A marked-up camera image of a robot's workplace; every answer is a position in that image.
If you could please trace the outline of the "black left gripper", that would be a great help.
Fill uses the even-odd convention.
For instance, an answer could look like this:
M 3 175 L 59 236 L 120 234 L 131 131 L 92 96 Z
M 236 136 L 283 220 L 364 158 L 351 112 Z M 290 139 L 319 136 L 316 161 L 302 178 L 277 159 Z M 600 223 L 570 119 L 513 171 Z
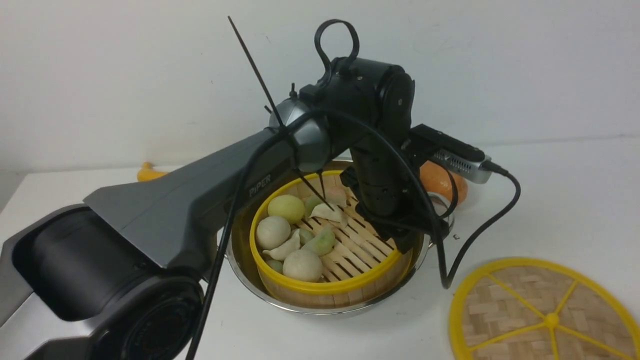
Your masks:
M 370 182 L 359 178 L 356 168 L 348 166 L 340 174 L 340 181 L 358 201 L 355 212 L 369 223 L 383 241 L 393 240 L 396 249 L 405 254 L 423 235 L 435 240 L 434 223 L 439 234 L 450 234 L 450 224 L 445 219 L 430 221 L 425 203 L 416 194 L 405 192 L 402 178 L 391 180 L 388 175 L 382 181 Z

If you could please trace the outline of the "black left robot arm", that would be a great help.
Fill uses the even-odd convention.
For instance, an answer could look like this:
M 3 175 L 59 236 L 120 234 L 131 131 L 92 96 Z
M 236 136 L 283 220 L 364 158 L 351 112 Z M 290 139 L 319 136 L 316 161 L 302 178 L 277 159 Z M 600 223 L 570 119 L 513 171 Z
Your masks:
M 3 360 L 172 360 L 202 330 L 200 280 L 219 276 L 239 212 L 290 171 L 345 150 L 344 183 L 382 239 L 407 252 L 432 214 L 400 146 L 415 82 L 396 64 L 336 58 L 269 126 L 162 178 L 107 186 L 44 216 L 1 251 Z

